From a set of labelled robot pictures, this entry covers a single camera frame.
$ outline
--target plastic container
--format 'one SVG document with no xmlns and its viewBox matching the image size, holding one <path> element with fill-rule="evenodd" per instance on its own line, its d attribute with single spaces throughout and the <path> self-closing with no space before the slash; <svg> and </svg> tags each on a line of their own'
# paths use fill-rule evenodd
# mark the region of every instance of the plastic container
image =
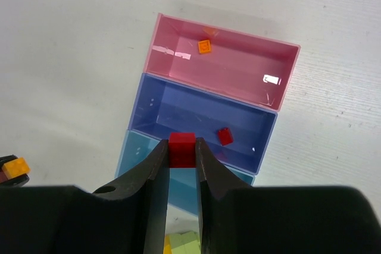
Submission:
<svg viewBox="0 0 381 254">
<path fill-rule="evenodd" d="M 257 174 L 276 117 L 264 108 L 143 74 L 129 130 L 156 139 L 168 139 L 171 132 L 194 132 L 223 164 Z M 217 132 L 225 127 L 234 141 L 222 146 Z"/>
<path fill-rule="evenodd" d="M 120 154 L 116 177 L 143 161 L 159 143 L 159 140 L 134 131 L 127 131 Z M 254 183 L 254 176 L 229 168 L 236 176 L 248 184 Z M 198 214 L 196 169 L 173 168 L 170 170 L 168 202 L 192 214 Z"/>
<path fill-rule="evenodd" d="M 198 42 L 209 39 L 211 52 Z M 300 46 L 158 15 L 145 72 L 279 111 Z"/>
</svg>

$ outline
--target white table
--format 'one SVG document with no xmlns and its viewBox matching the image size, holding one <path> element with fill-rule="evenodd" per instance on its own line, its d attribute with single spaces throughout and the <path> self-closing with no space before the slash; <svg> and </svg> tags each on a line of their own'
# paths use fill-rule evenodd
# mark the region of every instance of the white table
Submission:
<svg viewBox="0 0 381 254">
<path fill-rule="evenodd" d="M 344 184 L 381 216 L 380 0 L 0 0 L 0 155 L 29 185 L 114 173 L 156 16 L 302 46 L 256 185 Z M 167 231 L 197 229 L 170 208 Z"/>
</svg>

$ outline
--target orange cube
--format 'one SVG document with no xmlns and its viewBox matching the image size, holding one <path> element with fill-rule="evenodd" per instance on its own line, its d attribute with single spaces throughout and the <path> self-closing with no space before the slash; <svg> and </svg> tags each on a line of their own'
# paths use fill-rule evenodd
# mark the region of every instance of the orange cube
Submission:
<svg viewBox="0 0 381 254">
<path fill-rule="evenodd" d="M 30 172 L 30 168 L 24 160 L 24 158 L 17 158 L 15 160 L 5 163 L 2 166 L 2 171 L 10 180 L 20 175 L 28 174 Z"/>
<path fill-rule="evenodd" d="M 200 54 L 207 54 L 212 51 L 212 47 L 210 45 L 210 40 L 204 40 L 198 42 L 198 51 Z"/>
</svg>

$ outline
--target dark blue compartment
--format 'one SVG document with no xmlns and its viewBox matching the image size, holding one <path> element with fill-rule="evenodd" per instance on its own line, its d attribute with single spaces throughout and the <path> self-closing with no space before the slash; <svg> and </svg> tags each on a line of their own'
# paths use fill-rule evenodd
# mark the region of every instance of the dark blue compartment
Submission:
<svg viewBox="0 0 381 254">
<path fill-rule="evenodd" d="M 157 139 L 134 131 L 127 131 L 115 176 L 119 177 L 143 161 L 158 143 L 159 140 Z M 241 173 L 233 168 L 229 169 L 246 183 L 254 183 L 252 175 Z M 192 214 L 198 214 L 196 169 L 178 168 L 170 170 L 168 203 Z"/>
<path fill-rule="evenodd" d="M 257 174 L 276 117 L 257 106 L 143 74 L 129 129 L 156 139 L 168 139 L 171 132 L 194 132 L 222 163 Z M 226 146 L 217 137 L 224 127 L 234 138 Z"/>
</svg>

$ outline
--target pink tray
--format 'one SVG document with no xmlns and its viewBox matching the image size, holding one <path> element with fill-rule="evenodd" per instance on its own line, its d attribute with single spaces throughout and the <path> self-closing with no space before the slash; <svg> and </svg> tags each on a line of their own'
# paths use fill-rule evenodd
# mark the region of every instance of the pink tray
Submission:
<svg viewBox="0 0 381 254">
<path fill-rule="evenodd" d="M 209 39 L 211 53 L 198 42 Z M 300 46 L 158 15 L 145 72 L 279 111 Z"/>
</svg>

